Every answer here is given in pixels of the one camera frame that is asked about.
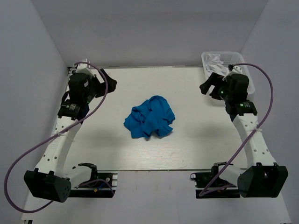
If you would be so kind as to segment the blue t shirt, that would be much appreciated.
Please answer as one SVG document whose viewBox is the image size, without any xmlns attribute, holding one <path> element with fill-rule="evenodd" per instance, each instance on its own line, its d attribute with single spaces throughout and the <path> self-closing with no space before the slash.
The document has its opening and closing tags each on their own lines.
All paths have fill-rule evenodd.
<svg viewBox="0 0 299 224">
<path fill-rule="evenodd" d="M 150 138 L 155 133 L 159 138 L 169 135 L 173 128 L 170 125 L 175 114 L 168 101 L 162 96 L 152 96 L 141 105 L 134 106 L 124 120 L 124 126 L 130 131 L 131 138 Z"/>
</svg>

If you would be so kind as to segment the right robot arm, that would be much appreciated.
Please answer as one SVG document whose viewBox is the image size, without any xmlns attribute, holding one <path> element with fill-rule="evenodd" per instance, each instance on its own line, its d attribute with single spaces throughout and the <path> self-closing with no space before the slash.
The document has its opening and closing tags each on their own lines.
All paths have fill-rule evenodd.
<svg viewBox="0 0 299 224">
<path fill-rule="evenodd" d="M 211 174 L 211 181 L 200 196 L 211 192 L 212 184 L 222 186 L 228 182 L 246 197 L 275 198 L 279 195 L 287 177 L 285 166 L 277 164 L 263 138 L 254 103 L 247 99 L 249 78 L 234 73 L 226 77 L 212 73 L 200 85 L 202 94 L 225 102 L 225 109 L 237 129 L 241 146 L 227 161 L 214 165 L 218 170 Z"/>
</svg>

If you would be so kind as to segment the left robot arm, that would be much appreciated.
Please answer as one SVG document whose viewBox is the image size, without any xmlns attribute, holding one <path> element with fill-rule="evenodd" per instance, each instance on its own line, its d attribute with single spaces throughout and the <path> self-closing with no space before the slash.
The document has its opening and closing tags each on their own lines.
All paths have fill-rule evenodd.
<svg viewBox="0 0 299 224">
<path fill-rule="evenodd" d="M 97 76 L 90 70 L 76 70 L 70 76 L 68 91 L 64 94 L 58 112 L 54 134 L 44 155 L 33 171 L 26 171 L 24 181 L 34 197 L 63 203 L 69 197 L 71 190 L 80 184 L 94 186 L 99 175 L 96 165 L 80 163 L 72 167 L 69 173 L 64 173 L 64 164 L 74 138 L 81 128 L 83 118 L 89 112 L 89 103 L 106 93 L 116 89 L 117 82 L 103 69 L 99 74 L 106 78 L 100 83 Z"/>
</svg>

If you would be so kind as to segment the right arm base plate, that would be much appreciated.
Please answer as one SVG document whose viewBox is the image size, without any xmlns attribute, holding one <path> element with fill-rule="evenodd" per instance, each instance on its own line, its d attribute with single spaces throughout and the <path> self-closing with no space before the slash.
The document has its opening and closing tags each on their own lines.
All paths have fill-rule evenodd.
<svg viewBox="0 0 299 224">
<path fill-rule="evenodd" d="M 227 181 L 217 178 L 215 182 L 207 189 L 207 191 L 220 188 L 216 191 L 199 196 L 204 187 L 212 180 L 213 175 L 211 172 L 197 172 L 190 174 L 190 180 L 195 182 L 195 194 L 197 199 L 225 199 L 225 198 L 240 198 L 240 193 L 236 186 L 229 185 Z"/>
</svg>

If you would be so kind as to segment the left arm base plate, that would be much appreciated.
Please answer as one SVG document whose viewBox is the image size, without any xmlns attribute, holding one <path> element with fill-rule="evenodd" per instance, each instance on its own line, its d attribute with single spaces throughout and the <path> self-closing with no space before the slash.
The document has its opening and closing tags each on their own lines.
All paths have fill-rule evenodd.
<svg viewBox="0 0 299 224">
<path fill-rule="evenodd" d="M 97 181 L 72 189 L 69 198 L 113 198 L 117 187 L 118 172 L 99 171 L 98 177 L 110 185 L 113 193 L 104 181 Z"/>
</svg>

